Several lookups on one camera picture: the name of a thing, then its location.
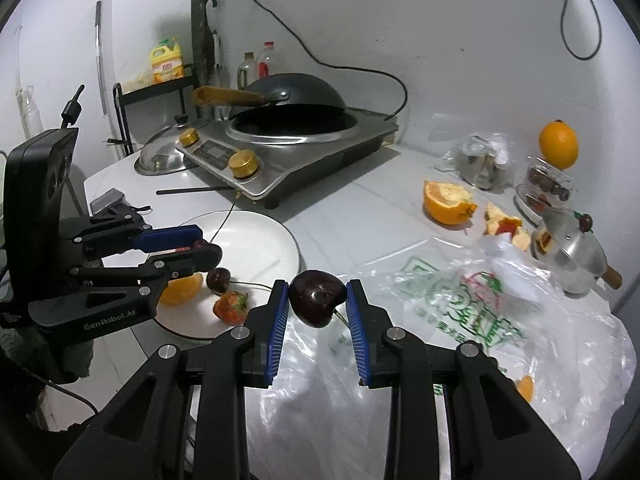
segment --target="induction cooker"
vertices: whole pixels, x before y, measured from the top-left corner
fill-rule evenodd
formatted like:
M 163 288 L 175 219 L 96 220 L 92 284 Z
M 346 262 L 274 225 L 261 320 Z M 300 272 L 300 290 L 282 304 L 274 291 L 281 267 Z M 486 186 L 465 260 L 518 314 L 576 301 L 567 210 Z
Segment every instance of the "induction cooker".
M 241 114 L 230 121 L 199 121 L 190 145 L 178 149 L 218 179 L 254 201 L 275 208 L 280 200 L 375 152 L 398 129 L 394 120 L 347 108 L 323 117 L 290 114 L 286 120 L 253 121 Z M 237 178 L 230 158 L 242 151 L 257 171 Z

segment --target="plastic bottle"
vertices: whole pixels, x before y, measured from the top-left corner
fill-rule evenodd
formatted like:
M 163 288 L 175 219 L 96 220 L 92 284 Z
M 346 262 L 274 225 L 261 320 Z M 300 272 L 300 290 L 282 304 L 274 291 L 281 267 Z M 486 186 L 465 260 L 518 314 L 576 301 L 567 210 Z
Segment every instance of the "plastic bottle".
M 41 134 L 44 131 L 44 127 L 40 119 L 40 111 L 33 100 L 33 86 L 27 86 L 26 90 L 20 88 L 15 93 L 15 96 L 18 99 L 24 136 L 27 139 L 31 139 L 31 137 Z
M 273 41 L 265 41 L 264 51 L 258 58 L 258 76 L 262 79 L 263 77 L 283 72 L 286 72 L 284 60 L 274 50 Z
M 253 52 L 244 53 L 244 62 L 238 67 L 238 90 L 244 90 L 258 80 L 258 65 Z
M 163 83 L 184 77 L 184 66 L 182 65 L 182 51 L 177 43 L 178 38 L 172 38 L 174 47 L 170 48 L 169 40 L 162 40 L 160 44 L 151 51 L 151 67 L 154 73 L 154 83 Z

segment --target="plastic bag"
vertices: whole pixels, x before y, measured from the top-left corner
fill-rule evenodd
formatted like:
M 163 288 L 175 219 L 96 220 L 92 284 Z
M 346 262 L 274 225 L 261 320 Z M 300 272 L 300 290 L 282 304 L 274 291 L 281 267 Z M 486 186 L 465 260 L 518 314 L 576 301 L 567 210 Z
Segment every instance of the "plastic bag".
M 569 300 L 508 235 L 477 248 L 430 238 L 342 276 L 425 342 L 475 339 L 514 380 L 534 380 L 532 407 L 577 460 L 622 405 L 636 355 L 608 312 Z M 450 478 L 444 400 L 435 386 L 441 478 Z M 261 480 L 383 478 L 390 390 L 358 386 L 348 329 L 289 318 L 269 390 L 246 390 L 250 468 Z
M 482 189 L 500 190 L 513 186 L 514 146 L 507 134 L 475 132 L 458 142 L 434 165 L 436 170 L 455 171 L 466 182 Z M 491 159 L 483 163 L 482 158 Z

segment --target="yellow bottle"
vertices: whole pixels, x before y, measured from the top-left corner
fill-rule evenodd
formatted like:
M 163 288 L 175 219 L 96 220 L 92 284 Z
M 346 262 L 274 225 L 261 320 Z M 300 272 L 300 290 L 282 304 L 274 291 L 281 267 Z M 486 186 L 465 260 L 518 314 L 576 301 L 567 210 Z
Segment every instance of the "yellow bottle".
M 151 67 L 154 73 L 154 83 L 163 83 L 184 77 L 182 65 L 182 51 L 177 43 L 178 38 L 172 38 L 174 47 L 169 48 L 169 40 L 163 40 L 151 51 Z

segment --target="dish soap bottle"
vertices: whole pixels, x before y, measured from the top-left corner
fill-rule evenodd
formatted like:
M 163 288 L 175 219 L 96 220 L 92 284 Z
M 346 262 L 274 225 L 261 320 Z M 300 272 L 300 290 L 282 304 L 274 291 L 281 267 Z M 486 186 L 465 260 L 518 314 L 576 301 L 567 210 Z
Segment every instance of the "dish soap bottle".
M 258 80 L 258 65 L 253 52 L 244 53 L 244 63 L 238 67 L 238 90 L 244 90 Z
M 284 60 L 273 48 L 273 41 L 265 41 L 264 50 L 258 58 L 258 76 L 260 79 L 273 74 L 281 74 L 286 71 Z
M 182 51 L 177 43 L 178 38 L 172 38 L 174 47 L 170 48 L 169 40 L 162 40 L 160 44 L 151 51 L 151 67 L 154 73 L 154 83 L 163 83 L 184 77 L 184 66 L 182 65 Z

